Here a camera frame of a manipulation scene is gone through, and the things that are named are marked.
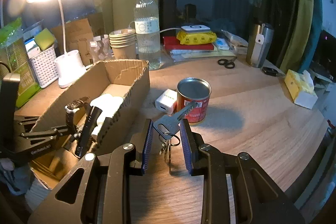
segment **white plastic basket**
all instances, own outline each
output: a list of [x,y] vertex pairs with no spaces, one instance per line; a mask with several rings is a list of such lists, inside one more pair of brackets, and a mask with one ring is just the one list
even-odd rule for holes
[[56,53],[53,46],[30,59],[40,87],[43,89],[58,79],[55,59]]

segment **bottle label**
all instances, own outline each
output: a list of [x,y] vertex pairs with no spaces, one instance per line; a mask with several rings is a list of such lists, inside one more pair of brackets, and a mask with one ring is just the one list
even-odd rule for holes
[[150,19],[144,21],[135,21],[135,31],[138,34],[159,32],[159,19]]

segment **yellow package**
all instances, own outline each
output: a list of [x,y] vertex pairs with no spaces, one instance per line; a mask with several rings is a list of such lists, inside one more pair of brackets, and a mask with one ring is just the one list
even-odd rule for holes
[[217,35],[214,32],[185,33],[179,31],[176,38],[180,40],[181,45],[202,45],[215,42]]
[[285,84],[291,94],[294,104],[308,109],[313,108],[318,97],[314,92],[314,89],[311,90],[303,75],[289,69],[286,74]]

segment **tin can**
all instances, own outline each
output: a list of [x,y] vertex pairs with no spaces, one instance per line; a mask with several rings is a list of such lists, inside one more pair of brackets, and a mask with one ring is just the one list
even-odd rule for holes
[[196,101],[197,107],[185,117],[189,123],[197,123],[205,118],[211,94],[210,84],[199,78],[185,78],[177,84],[177,111],[189,102]]

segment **plastic water bottle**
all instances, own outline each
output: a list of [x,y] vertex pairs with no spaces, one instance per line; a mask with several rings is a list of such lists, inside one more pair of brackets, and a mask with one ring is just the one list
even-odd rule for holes
[[134,7],[134,23],[139,58],[149,61],[149,69],[161,65],[159,9],[154,0],[137,0]]

